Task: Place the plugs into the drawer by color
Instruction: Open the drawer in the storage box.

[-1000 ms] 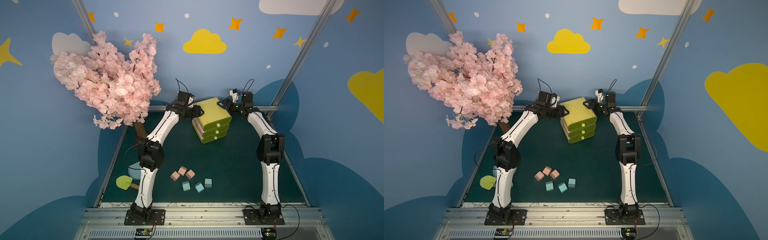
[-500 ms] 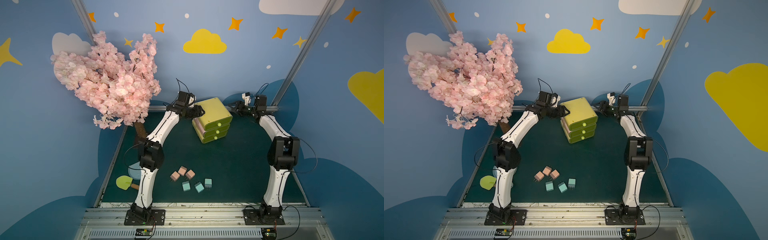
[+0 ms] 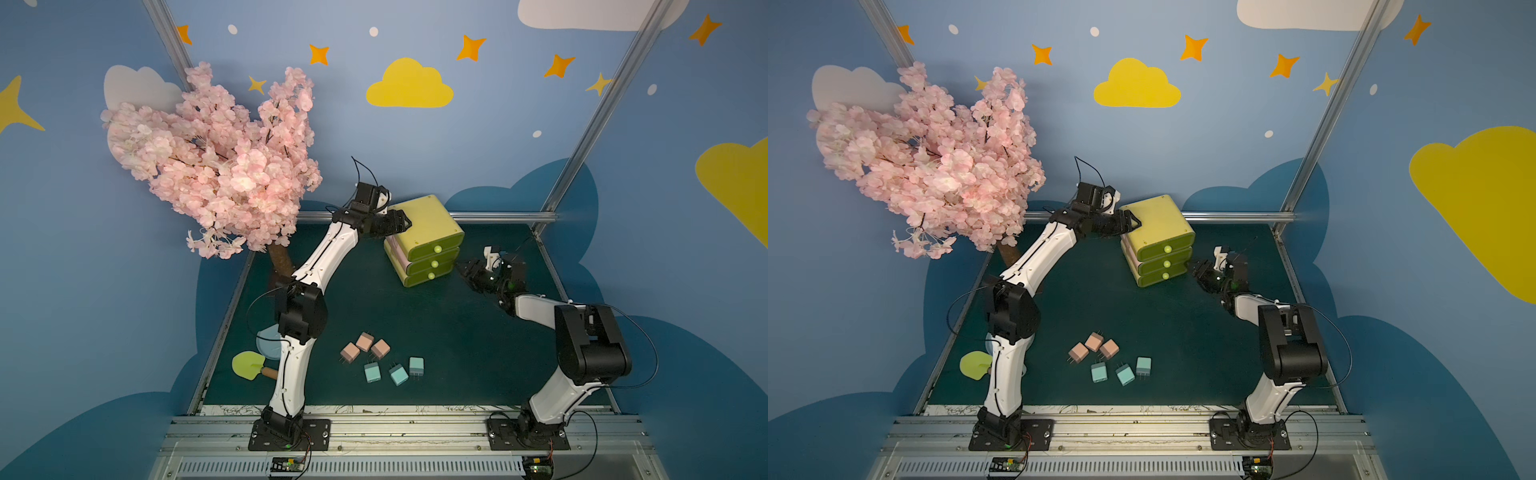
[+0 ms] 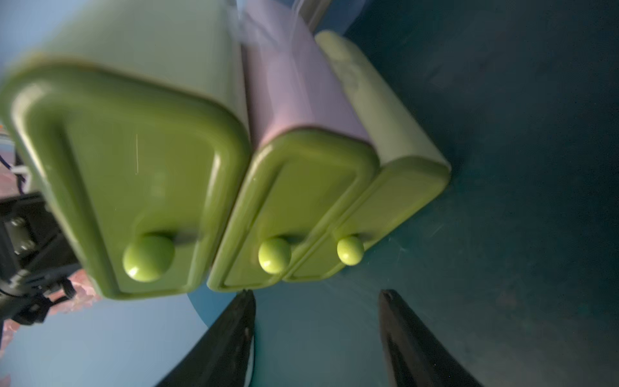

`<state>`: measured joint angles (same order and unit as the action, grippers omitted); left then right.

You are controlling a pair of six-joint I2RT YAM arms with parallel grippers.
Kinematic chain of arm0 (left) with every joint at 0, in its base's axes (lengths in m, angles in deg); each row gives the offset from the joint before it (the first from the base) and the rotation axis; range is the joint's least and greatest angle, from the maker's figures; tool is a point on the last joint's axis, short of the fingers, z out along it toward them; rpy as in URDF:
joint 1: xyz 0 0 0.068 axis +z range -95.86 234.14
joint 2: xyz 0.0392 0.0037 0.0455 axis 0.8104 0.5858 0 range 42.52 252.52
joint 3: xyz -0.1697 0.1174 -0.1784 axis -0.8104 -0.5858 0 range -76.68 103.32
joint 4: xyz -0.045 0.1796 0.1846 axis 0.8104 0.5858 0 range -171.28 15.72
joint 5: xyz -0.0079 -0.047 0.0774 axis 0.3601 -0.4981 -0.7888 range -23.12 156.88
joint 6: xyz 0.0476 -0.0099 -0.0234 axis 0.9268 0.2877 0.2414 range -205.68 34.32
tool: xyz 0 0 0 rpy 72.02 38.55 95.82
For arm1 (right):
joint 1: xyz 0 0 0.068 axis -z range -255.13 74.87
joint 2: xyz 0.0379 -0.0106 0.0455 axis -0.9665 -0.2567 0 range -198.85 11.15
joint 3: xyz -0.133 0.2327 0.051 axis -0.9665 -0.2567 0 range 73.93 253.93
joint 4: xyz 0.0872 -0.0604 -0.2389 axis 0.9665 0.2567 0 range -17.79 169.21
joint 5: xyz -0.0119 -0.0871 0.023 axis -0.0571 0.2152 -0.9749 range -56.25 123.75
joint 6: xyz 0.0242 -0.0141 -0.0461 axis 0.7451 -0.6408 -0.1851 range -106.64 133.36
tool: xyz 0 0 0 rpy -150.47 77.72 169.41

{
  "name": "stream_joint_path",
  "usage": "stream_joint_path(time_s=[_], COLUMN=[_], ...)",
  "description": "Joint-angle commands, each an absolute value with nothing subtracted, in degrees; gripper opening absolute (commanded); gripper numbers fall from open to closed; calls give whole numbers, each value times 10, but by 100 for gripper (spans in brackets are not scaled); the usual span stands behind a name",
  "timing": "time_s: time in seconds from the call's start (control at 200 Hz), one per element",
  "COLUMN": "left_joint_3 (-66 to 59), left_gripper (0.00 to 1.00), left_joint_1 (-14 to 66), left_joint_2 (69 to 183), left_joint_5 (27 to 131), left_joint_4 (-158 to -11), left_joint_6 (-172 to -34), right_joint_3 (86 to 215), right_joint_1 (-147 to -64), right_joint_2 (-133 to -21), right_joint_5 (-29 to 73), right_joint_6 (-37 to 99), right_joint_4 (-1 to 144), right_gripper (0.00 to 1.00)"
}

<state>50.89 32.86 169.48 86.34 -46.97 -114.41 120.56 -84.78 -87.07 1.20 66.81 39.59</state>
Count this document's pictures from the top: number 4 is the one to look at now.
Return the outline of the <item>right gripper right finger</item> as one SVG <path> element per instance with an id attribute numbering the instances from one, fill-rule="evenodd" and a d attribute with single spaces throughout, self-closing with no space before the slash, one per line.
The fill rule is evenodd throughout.
<path id="1" fill-rule="evenodd" d="M 395 290 L 378 298 L 380 338 L 393 386 L 481 387 Z"/>

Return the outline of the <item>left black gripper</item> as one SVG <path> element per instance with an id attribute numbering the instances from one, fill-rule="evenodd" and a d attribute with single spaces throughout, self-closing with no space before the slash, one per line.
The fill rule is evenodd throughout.
<path id="1" fill-rule="evenodd" d="M 1 199 L 1 322 L 30 326 L 72 300 L 82 266 L 39 193 Z"/>

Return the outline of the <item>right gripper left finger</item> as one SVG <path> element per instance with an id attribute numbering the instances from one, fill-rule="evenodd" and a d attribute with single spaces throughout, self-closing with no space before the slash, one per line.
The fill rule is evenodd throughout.
<path id="1" fill-rule="evenodd" d="M 256 299 L 237 293 L 214 324 L 159 386 L 251 385 L 255 359 Z"/>

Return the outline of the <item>yellow green drawer cabinet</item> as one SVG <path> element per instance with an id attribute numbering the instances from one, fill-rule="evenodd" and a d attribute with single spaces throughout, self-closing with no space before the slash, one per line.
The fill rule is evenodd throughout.
<path id="1" fill-rule="evenodd" d="M 446 165 L 364 53 L 340 35 L 310 32 L 276 1 L 90 1 L 61 20 L 14 71 L 87 65 L 212 97 L 266 144 L 293 124 L 351 112 L 380 161 Z"/>

